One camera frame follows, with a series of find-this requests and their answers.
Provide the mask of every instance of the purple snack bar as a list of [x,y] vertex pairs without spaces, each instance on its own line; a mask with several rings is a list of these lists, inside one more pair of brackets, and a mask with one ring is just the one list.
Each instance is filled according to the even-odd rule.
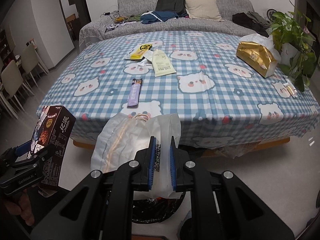
[[142,84],[142,79],[133,79],[130,95],[128,98],[128,106],[136,106],[139,102],[139,94],[140,94],[140,88]]

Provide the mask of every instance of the blue checkered bedsheet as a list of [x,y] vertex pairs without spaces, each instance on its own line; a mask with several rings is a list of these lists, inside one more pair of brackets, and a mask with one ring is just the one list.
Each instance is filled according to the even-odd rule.
[[[95,142],[107,121],[178,113],[180,144],[217,148],[303,136],[319,122],[309,89],[293,98],[283,74],[263,78],[236,57],[237,36],[207,32],[152,32],[118,37],[87,47],[61,74],[41,102],[64,105],[76,118],[71,138]],[[154,77],[150,66],[124,56],[137,44],[163,50],[176,74]],[[127,108],[133,78],[142,78],[137,109]]]

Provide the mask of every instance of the white flower pot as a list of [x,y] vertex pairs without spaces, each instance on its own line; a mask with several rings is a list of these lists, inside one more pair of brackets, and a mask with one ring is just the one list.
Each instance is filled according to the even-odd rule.
[[290,65],[290,58],[294,57],[293,65],[297,63],[298,58],[300,57],[300,52],[291,44],[285,43],[282,45],[281,49],[281,64]]

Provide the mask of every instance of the blue jacket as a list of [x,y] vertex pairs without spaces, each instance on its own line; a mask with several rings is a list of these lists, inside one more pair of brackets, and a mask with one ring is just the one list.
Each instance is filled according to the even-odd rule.
[[150,24],[155,22],[165,22],[172,18],[178,18],[178,14],[169,11],[151,11],[141,15],[141,23]]

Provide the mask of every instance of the metal screw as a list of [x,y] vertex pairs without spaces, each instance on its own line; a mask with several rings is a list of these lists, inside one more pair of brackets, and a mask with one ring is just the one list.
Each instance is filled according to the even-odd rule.
[[196,166],[196,164],[194,162],[192,162],[192,161],[188,161],[188,162],[186,162],[186,166],[188,168],[193,168],[194,166]]
[[91,171],[90,175],[93,178],[97,178],[97,177],[99,177],[101,175],[101,171],[98,171],[98,170]]
[[226,179],[231,179],[233,177],[233,173],[231,171],[225,171],[223,173],[223,176],[226,178]]
[[134,167],[137,167],[138,165],[139,165],[139,162],[138,162],[138,161],[130,161],[130,162],[129,162],[129,166],[130,166],[130,167],[133,167],[133,168],[134,168]]

